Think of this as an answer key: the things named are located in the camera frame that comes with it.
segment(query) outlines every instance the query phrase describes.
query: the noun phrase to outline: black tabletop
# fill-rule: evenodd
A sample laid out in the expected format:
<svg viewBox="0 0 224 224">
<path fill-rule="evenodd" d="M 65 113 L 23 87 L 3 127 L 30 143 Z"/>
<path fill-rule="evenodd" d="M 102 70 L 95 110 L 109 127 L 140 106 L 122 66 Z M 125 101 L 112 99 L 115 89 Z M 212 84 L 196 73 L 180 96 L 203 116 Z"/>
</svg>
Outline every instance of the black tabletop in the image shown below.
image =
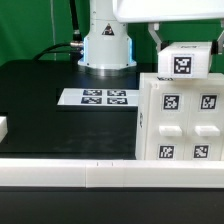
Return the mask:
<svg viewBox="0 0 224 224">
<path fill-rule="evenodd" d="M 59 107 L 64 88 L 138 89 L 140 66 L 96 77 L 69 62 L 0 68 L 1 158 L 135 159 L 137 108 Z M 0 188 L 0 223 L 210 224 L 224 222 L 223 189 Z"/>
</svg>

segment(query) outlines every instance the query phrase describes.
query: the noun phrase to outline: black cable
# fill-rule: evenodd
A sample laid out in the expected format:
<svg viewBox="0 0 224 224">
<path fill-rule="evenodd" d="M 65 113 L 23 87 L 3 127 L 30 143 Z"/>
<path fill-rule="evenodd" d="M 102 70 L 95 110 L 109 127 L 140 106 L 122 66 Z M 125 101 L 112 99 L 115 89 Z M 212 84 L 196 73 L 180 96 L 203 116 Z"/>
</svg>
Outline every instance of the black cable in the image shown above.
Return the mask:
<svg viewBox="0 0 224 224">
<path fill-rule="evenodd" d="M 72 27 L 73 27 L 73 40 L 75 41 L 81 41 L 82 36 L 79 31 L 79 23 L 78 23 L 78 15 L 77 15 L 77 9 L 75 0 L 70 0 L 70 11 L 71 11 L 71 17 L 72 17 Z"/>
<path fill-rule="evenodd" d="M 59 47 L 70 47 L 70 43 L 55 44 L 55 45 L 53 45 L 51 47 L 46 48 L 42 52 L 51 51 L 51 50 L 54 50 L 54 49 L 59 48 Z"/>
<path fill-rule="evenodd" d="M 71 53 L 73 53 L 73 54 L 80 54 L 80 52 L 78 52 L 78 51 L 71 51 L 71 50 L 69 50 L 69 51 L 42 51 L 40 54 L 37 54 L 34 58 L 33 58 L 33 60 L 34 61 L 38 61 L 42 56 L 44 56 L 45 54 L 61 54 L 61 53 L 68 53 L 68 54 L 71 54 Z"/>
</svg>

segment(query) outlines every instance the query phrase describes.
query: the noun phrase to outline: white block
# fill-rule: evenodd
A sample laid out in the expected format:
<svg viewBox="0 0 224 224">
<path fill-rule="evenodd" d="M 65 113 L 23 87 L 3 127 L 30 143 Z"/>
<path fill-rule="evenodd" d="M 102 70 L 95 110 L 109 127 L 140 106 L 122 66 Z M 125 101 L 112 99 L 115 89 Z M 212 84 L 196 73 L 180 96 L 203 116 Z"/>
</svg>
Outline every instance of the white block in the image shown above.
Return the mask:
<svg viewBox="0 0 224 224">
<path fill-rule="evenodd" d="M 123 161 L 96 161 L 86 166 L 86 187 L 123 187 Z"/>
<path fill-rule="evenodd" d="M 85 187 L 85 160 L 1 159 L 0 186 Z"/>
<path fill-rule="evenodd" d="M 124 187 L 223 188 L 224 163 L 126 161 Z"/>
<path fill-rule="evenodd" d="M 0 142 L 8 133 L 6 117 L 0 117 Z"/>
<path fill-rule="evenodd" d="M 159 52 L 159 77 L 207 78 L 212 62 L 211 47 L 211 42 L 171 44 Z"/>
<path fill-rule="evenodd" d="M 201 137 L 220 136 L 220 130 L 216 126 L 196 126 L 194 130 Z"/>
<path fill-rule="evenodd" d="M 159 126 L 159 132 L 162 136 L 182 136 L 182 130 L 179 126 Z"/>
</svg>

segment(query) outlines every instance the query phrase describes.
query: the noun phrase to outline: white object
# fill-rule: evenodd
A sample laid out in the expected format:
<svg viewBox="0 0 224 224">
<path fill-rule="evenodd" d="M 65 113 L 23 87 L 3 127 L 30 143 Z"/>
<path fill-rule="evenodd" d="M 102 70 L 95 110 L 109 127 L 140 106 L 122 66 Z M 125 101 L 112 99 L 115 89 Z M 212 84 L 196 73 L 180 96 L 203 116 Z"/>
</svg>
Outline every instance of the white object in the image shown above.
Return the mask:
<svg viewBox="0 0 224 224">
<path fill-rule="evenodd" d="M 224 18 L 223 0 L 113 0 L 119 22 L 163 22 Z"/>
<path fill-rule="evenodd" d="M 95 161 L 86 166 L 86 187 L 123 187 L 124 162 Z"/>
<path fill-rule="evenodd" d="M 138 90 L 64 89 L 58 105 L 137 107 Z"/>
<path fill-rule="evenodd" d="M 6 117 L 0 117 L 0 142 L 8 133 Z"/>
<path fill-rule="evenodd" d="M 158 56 L 159 77 L 207 78 L 211 63 L 211 42 L 173 43 Z"/>
<path fill-rule="evenodd" d="M 221 160 L 224 76 L 172 80 L 157 75 L 141 74 L 136 158 Z"/>
<path fill-rule="evenodd" d="M 84 57 L 78 64 L 115 70 L 136 66 L 127 25 L 115 19 L 112 0 L 90 0 L 90 32 L 84 39 Z"/>
<path fill-rule="evenodd" d="M 224 188 L 224 163 L 0 159 L 0 186 Z"/>
<path fill-rule="evenodd" d="M 159 133 L 162 136 L 182 136 L 179 126 L 159 126 Z"/>
<path fill-rule="evenodd" d="M 216 126 L 196 126 L 195 132 L 198 136 L 220 136 L 220 130 Z"/>
</svg>

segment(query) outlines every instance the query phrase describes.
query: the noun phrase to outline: white cube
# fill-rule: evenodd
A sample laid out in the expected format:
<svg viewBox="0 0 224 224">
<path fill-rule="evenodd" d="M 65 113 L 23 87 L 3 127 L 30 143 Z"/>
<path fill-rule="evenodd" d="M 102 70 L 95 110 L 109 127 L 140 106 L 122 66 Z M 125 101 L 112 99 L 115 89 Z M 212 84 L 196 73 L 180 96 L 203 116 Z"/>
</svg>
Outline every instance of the white cube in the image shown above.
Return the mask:
<svg viewBox="0 0 224 224">
<path fill-rule="evenodd" d="M 158 76 L 207 78 L 212 62 L 211 48 L 211 42 L 175 42 L 171 44 L 159 52 Z"/>
</svg>

